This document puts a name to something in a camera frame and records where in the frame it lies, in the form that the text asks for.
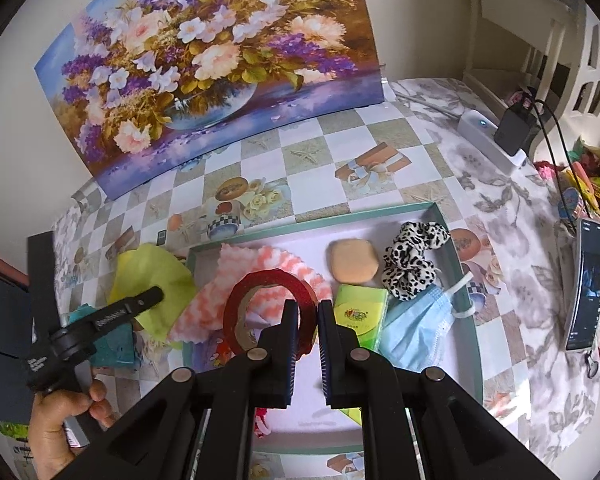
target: phone screen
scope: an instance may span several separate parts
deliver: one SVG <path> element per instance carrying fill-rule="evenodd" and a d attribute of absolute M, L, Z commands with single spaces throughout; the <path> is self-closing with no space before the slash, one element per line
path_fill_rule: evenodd
<path fill-rule="evenodd" d="M 600 224 L 582 221 L 580 291 L 567 340 L 567 350 L 591 348 L 600 318 Z"/>

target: red tape roll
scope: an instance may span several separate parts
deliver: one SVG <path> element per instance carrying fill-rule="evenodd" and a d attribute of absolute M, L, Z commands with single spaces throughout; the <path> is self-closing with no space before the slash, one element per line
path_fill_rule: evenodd
<path fill-rule="evenodd" d="M 298 357 L 308 354 L 314 345 L 318 299 L 307 282 L 281 269 L 252 272 L 234 286 L 226 300 L 222 318 L 222 329 L 229 347 L 234 354 L 240 354 L 256 346 L 244 327 L 247 305 L 257 290 L 268 286 L 283 286 L 296 299 L 300 309 Z"/>

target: black charger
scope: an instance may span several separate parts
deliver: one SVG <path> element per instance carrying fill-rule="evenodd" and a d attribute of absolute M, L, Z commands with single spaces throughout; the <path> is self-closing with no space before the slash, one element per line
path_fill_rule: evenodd
<path fill-rule="evenodd" d="M 514 156 L 526 142 L 536 118 L 531 113 L 533 96 L 524 92 L 522 99 L 504 111 L 502 120 L 493 136 L 494 142 L 509 156 Z"/>

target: screw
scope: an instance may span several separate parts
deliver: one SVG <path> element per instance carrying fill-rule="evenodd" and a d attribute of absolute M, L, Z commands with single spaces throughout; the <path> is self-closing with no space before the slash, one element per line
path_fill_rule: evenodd
<path fill-rule="evenodd" d="M 177 383 L 186 383 L 192 376 L 191 370 L 188 368 L 178 368 L 171 373 L 171 379 Z"/>
<path fill-rule="evenodd" d="M 262 361 L 267 356 L 267 351 L 264 348 L 252 348 L 247 352 L 247 357 L 252 361 Z"/>
<path fill-rule="evenodd" d="M 433 381 L 435 383 L 439 383 L 446 376 L 445 371 L 437 366 L 431 366 L 427 368 L 424 370 L 424 374 L 429 381 Z"/>
<path fill-rule="evenodd" d="M 349 355 L 354 361 L 366 361 L 371 354 L 366 348 L 354 348 Z"/>

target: canvas print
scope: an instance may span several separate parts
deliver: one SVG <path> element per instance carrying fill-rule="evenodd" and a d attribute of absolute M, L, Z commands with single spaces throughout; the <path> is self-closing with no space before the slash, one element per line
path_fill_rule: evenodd
<path fill-rule="evenodd" d="M 364 0 L 93 0 L 35 70 L 112 199 L 235 140 L 382 101 Z"/>

